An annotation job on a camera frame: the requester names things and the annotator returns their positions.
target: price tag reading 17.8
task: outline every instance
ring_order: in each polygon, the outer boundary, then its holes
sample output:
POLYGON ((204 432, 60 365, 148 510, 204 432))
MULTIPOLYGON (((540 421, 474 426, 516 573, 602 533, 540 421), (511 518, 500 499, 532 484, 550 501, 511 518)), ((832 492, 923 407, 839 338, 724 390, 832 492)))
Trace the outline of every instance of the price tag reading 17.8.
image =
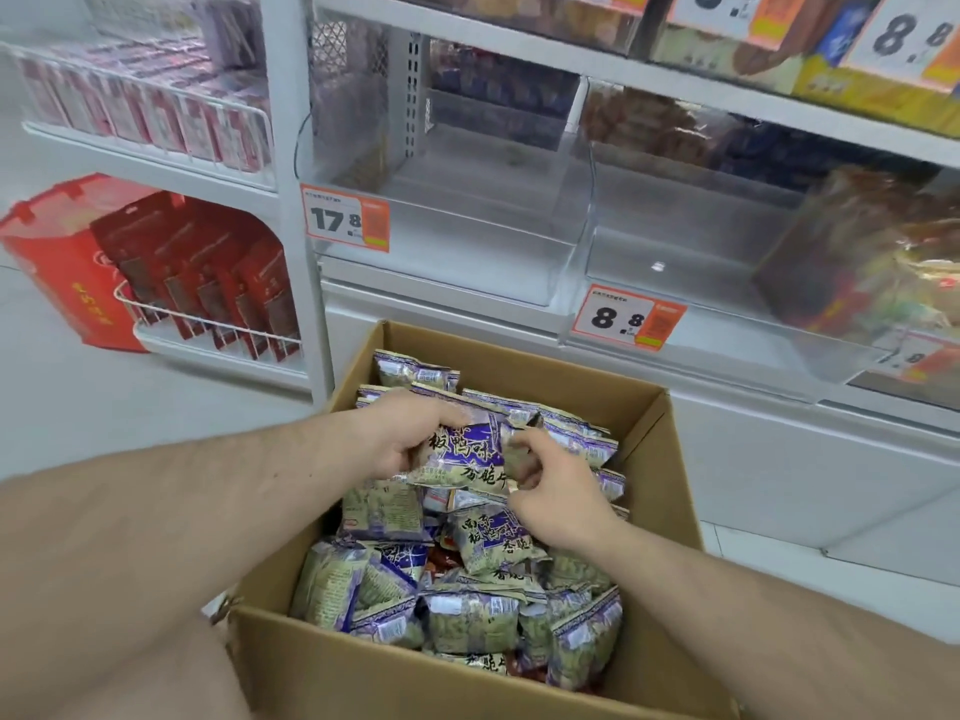
POLYGON ((960 0, 883 0, 842 66, 950 93, 960 83, 960 0))
POLYGON ((306 233, 319 240, 390 252, 390 207, 381 199, 300 185, 306 233))
POLYGON ((806 0, 673 0, 667 22, 779 50, 806 0))
POLYGON ((593 285, 577 313, 573 332, 659 351, 686 312, 685 305, 593 285))

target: red bag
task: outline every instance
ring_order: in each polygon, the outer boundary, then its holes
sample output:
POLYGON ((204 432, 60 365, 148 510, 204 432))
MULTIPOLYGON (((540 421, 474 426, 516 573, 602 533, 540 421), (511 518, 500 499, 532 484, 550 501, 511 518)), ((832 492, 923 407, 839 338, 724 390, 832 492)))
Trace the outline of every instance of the red bag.
POLYGON ((90 223, 157 192, 90 174, 18 202, 0 219, 0 242, 85 344, 145 353, 134 320, 114 297, 124 281, 90 223))

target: white floor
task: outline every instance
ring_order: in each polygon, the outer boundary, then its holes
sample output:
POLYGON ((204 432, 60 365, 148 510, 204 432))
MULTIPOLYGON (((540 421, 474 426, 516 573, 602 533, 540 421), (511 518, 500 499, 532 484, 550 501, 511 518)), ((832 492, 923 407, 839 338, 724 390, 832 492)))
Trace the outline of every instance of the white floor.
MULTIPOLYGON (((0 81, 8 81, 0 57, 0 81)), ((17 200, 86 174, 44 159, 0 86, 0 216, 17 200)), ((210 378, 160 357, 84 346, 0 247, 0 479, 97 454, 290 422, 312 411, 292 393, 210 378)), ((824 557, 817 550, 702 523, 709 552, 960 643, 960 586, 824 557)))

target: transparent divider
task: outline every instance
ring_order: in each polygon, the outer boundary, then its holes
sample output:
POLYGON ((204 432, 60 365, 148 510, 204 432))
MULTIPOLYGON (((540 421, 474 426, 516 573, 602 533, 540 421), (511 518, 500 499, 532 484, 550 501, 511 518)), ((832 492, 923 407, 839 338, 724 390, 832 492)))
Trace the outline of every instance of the transparent divider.
POLYGON ((304 184, 389 207, 389 252, 314 240, 364 263, 547 305, 583 241, 590 148, 565 120, 429 87, 429 41, 318 10, 304 184))
POLYGON ((889 353, 784 325, 758 292, 754 271, 798 194, 605 143, 592 149, 596 228, 586 276, 686 305, 668 348, 696 371, 739 383, 757 376, 790 395, 792 375, 844 383, 889 353))

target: cardboard box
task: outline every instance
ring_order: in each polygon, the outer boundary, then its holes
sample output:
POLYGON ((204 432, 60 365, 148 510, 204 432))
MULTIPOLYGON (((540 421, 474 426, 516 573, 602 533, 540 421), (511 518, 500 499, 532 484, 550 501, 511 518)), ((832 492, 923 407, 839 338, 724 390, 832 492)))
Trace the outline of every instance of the cardboard box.
MULTIPOLYGON (((670 397, 660 386, 468 338, 393 322, 375 326, 328 404, 354 408, 360 384, 376 383, 374 349, 410 354, 462 372, 461 386, 568 410, 620 441, 615 468, 628 478, 631 521, 703 550, 670 397)), ((630 597, 603 694, 595 697, 449 664, 287 618, 319 523, 301 532, 240 583, 229 616, 233 654, 255 711, 271 720, 398 718, 458 720, 667 720, 671 714, 736 718, 725 688, 630 597)))

